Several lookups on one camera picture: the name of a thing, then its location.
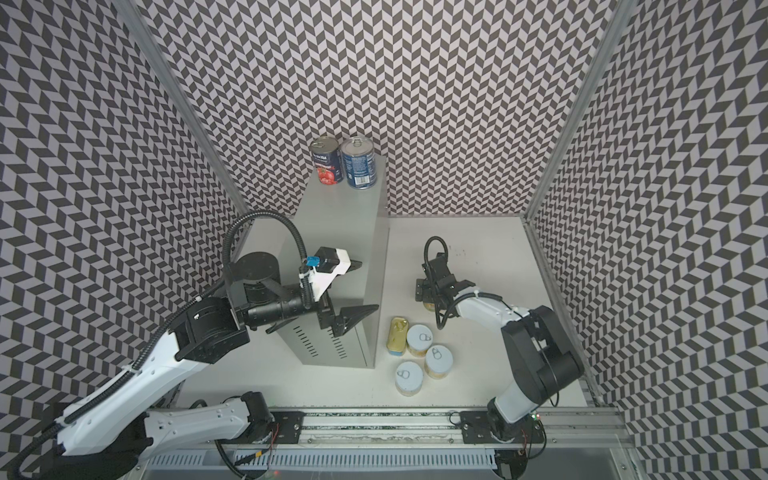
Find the tomato can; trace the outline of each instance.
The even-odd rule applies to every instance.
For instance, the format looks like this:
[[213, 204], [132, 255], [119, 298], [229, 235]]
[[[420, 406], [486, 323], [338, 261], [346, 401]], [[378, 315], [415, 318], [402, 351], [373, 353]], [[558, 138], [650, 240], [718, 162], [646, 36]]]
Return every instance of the tomato can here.
[[335, 185], [344, 180], [337, 139], [329, 136], [316, 138], [310, 144], [310, 153], [321, 184]]
[[352, 188], [363, 190], [376, 183], [376, 159], [373, 140], [362, 135], [348, 138], [341, 144], [346, 180]]

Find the gold tin can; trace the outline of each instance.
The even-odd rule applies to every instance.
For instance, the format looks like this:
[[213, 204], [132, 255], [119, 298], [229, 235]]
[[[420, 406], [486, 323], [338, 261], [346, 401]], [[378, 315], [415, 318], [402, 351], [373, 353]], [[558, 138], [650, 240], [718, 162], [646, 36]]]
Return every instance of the gold tin can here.
[[389, 337], [386, 340], [386, 349], [389, 353], [401, 356], [406, 350], [407, 336], [408, 320], [401, 316], [396, 316], [389, 325]]

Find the tin can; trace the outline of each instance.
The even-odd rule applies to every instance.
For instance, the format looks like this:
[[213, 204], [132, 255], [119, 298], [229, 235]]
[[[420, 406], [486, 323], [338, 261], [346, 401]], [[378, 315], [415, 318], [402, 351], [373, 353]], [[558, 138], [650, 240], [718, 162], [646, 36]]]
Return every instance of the tin can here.
[[401, 316], [392, 319], [389, 325], [389, 338], [386, 340], [386, 349], [389, 353], [401, 356], [406, 350], [406, 335], [408, 332], [408, 320]]
[[349, 138], [341, 144], [341, 155], [349, 185], [358, 190], [373, 187], [376, 183], [373, 141], [363, 136]]
[[321, 184], [335, 185], [344, 180], [337, 139], [328, 136], [316, 138], [310, 144], [310, 153]]
[[427, 352], [427, 375], [435, 380], [444, 379], [453, 367], [453, 354], [443, 345], [435, 345]]
[[408, 351], [413, 356], [425, 356], [432, 345], [432, 331], [427, 325], [414, 325], [408, 329]]
[[414, 396], [422, 389], [424, 372], [416, 362], [403, 362], [395, 371], [397, 391], [405, 396]]

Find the blue can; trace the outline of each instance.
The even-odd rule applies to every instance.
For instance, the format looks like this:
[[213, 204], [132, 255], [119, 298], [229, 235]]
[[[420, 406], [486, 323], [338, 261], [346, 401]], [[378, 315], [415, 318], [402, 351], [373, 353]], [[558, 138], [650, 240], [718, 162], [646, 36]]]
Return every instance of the blue can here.
[[376, 159], [370, 138], [352, 137], [341, 144], [346, 179], [352, 188], [363, 190], [376, 183]]

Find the cable tie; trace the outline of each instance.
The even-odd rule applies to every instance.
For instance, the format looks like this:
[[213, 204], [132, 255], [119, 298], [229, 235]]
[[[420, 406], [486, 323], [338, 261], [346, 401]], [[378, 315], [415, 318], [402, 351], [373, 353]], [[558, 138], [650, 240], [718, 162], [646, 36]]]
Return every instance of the cable tie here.
[[128, 363], [127, 365], [123, 365], [120, 368], [122, 368], [126, 372], [131, 372], [134, 375], [138, 375], [139, 373], [141, 373], [141, 370], [136, 370], [130, 363]]
[[59, 424], [59, 425], [61, 425], [62, 427], [69, 427], [70, 425], [72, 425], [71, 423], [67, 423], [67, 422], [64, 420], [64, 416], [63, 416], [63, 415], [62, 415], [62, 416], [60, 416], [60, 417], [57, 417], [57, 418], [56, 418], [56, 420], [54, 420], [54, 422], [58, 423], [58, 424]]
[[309, 276], [310, 276], [310, 274], [311, 274], [312, 272], [315, 272], [315, 273], [317, 273], [317, 270], [315, 270], [315, 267], [314, 267], [314, 266], [311, 266], [311, 267], [310, 267], [310, 268], [309, 268], [309, 269], [306, 271], [306, 273], [301, 273], [301, 272], [299, 272], [299, 280], [301, 280], [301, 279], [303, 279], [303, 278], [305, 278], [305, 277], [309, 277]]

